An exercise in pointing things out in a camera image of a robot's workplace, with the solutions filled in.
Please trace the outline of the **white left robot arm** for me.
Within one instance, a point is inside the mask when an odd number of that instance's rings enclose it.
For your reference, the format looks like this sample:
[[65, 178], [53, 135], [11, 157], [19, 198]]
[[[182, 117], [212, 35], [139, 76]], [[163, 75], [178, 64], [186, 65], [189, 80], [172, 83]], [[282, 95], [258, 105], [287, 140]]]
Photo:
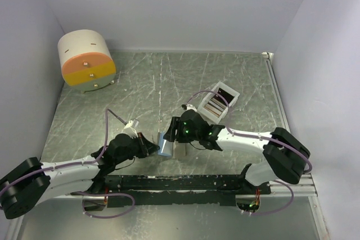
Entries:
[[159, 148], [142, 133], [134, 137], [120, 133], [106, 146], [81, 159], [50, 163], [28, 158], [1, 179], [1, 210], [11, 220], [57, 196], [77, 192], [99, 194], [104, 190], [105, 177], [117, 165], [135, 157], [147, 158]]

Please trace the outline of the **blue silver card holder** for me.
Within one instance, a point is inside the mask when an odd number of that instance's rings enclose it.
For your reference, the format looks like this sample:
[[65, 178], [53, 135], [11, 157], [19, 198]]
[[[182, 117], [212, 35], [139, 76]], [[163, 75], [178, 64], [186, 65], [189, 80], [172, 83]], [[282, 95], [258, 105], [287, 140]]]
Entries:
[[168, 142], [163, 138], [164, 134], [164, 132], [158, 133], [158, 145], [160, 149], [157, 154], [171, 159], [182, 159], [186, 157], [186, 145], [178, 142]]

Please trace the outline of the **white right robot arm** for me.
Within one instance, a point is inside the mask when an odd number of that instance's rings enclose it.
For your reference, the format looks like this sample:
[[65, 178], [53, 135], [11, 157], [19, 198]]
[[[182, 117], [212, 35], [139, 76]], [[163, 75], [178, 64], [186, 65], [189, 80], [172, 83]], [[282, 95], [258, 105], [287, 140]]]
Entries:
[[286, 129], [254, 133], [208, 124], [194, 110], [173, 117], [163, 138], [168, 142], [199, 142], [206, 150], [256, 153], [261, 162], [246, 165], [239, 179], [239, 189], [252, 193], [265, 182], [282, 180], [298, 184], [301, 176], [311, 170], [310, 151]]

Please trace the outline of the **white card tray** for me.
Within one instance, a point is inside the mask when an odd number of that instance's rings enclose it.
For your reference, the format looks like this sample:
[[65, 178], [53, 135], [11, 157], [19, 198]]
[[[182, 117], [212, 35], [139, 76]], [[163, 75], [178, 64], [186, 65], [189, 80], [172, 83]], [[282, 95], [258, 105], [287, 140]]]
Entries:
[[197, 111], [215, 124], [220, 123], [240, 96], [238, 91], [222, 81], [219, 81], [212, 90], [206, 93], [207, 95], [200, 102]]

